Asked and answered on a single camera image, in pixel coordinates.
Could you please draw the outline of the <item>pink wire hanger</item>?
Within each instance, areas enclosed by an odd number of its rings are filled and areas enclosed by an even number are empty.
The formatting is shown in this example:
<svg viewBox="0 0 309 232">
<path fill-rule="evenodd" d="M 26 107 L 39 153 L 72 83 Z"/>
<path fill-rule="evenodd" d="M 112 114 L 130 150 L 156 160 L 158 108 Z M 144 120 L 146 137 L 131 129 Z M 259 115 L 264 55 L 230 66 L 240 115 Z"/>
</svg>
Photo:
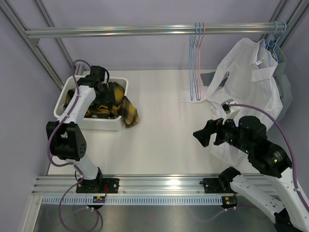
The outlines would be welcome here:
<svg viewBox="0 0 309 232">
<path fill-rule="evenodd" d="M 197 90 L 198 90 L 198 97 L 197 101 L 201 100 L 201 77 L 200 77 L 200 50 L 201 50 L 201 43 L 204 38 L 205 33 L 205 26 L 203 23 L 197 24 L 197 36 L 196 36 L 196 48 L 195 48 L 195 74 L 197 80 Z"/>
</svg>

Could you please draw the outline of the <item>light blue wire hanger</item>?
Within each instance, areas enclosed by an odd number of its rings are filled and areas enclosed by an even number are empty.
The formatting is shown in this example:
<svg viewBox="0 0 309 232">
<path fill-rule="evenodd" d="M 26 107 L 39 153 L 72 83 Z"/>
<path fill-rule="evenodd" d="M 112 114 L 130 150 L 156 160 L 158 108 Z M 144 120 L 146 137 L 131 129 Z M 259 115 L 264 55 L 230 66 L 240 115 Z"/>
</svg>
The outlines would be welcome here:
<svg viewBox="0 0 309 232">
<path fill-rule="evenodd" d="M 201 23 L 195 23 L 195 34 L 191 39 L 191 48 L 192 48 L 192 69 L 193 69 L 193 78 L 194 78 L 194 88 L 196 100 L 199 101 L 201 98 L 201 90 L 200 90 L 200 80 L 198 77 L 199 74 L 199 66 L 198 66 L 198 51 L 199 51 L 199 41 L 201 36 Z"/>
<path fill-rule="evenodd" d="M 197 100 L 197 80 L 195 74 L 195 48 L 196 48 L 197 24 L 195 24 L 195 32 L 189 36 L 189 87 L 190 87 L 190 101 Z"/>
</svg>

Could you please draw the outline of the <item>yellow black plaid shirt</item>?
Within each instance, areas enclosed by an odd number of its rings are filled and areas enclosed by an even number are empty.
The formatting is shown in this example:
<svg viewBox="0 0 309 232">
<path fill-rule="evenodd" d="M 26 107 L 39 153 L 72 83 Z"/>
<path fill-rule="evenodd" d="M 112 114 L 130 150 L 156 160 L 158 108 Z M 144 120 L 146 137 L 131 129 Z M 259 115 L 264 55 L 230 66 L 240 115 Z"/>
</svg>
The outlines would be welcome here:
<svg viewBox="0 0 309 232">
<path fill-rule="evenodd" d="M 121 117 L 126 128 L 138 124 L 140 121 L 138 111 L 125 96 L 125 89 L 117 82 L 109 82 L 108 93 L 112 95 L 111 101 L 89 106 L 85 117 L 108 120 Z"/>
</svg>

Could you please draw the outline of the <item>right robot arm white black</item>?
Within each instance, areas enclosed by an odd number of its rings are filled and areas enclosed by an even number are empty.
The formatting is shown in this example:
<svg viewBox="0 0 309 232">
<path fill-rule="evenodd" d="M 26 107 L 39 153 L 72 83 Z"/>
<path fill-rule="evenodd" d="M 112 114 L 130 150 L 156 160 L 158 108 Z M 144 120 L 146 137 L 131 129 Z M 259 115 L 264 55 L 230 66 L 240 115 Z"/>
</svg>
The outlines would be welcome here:
<svg viewBox="0 0 309 232">
<path fill-rule="evenodd" d="M 209 120 L 206 126 L 193 136 L 207 147 L 215 134 L 214 145 L 224 143 L 245 153 L 248 162 L 274 187 L 279 199 L 275 199 L 248 181 L 234 167 L 218 176 L 219 188 L 243 195 L 274 223 L 278 232 L 307 232 L 309 230 L 308 200 L 300 197 L 300 187 L 293 179 L 293 163 L 285 150 L 269 141 L 266 127 L 255 116 L 243 116 L 238 124 L 222 118 Z"/>
</svg>

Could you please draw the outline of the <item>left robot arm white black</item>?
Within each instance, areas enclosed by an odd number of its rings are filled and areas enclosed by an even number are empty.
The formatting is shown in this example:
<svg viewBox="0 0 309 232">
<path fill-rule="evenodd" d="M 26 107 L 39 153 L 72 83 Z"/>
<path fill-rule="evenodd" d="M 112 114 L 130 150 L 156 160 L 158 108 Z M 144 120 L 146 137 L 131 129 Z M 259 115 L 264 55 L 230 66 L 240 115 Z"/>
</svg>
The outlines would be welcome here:
<svg viewBox="0 0 309 232">
<path fill-rule="evenodd" d="M 46 125 L 47 156 L 55 167 L 72 166 L 80 174 L 77 189 L 81 192 L 107 192 L 102 172 L 87 156 L 87 144 L 79 127 L 90 105 L 104 96 L 108 88 L 109 72 L 101 66 L 90 66 L 90 73 L 73 78 L 74 95 L 56 121 Z"/>
</svg>

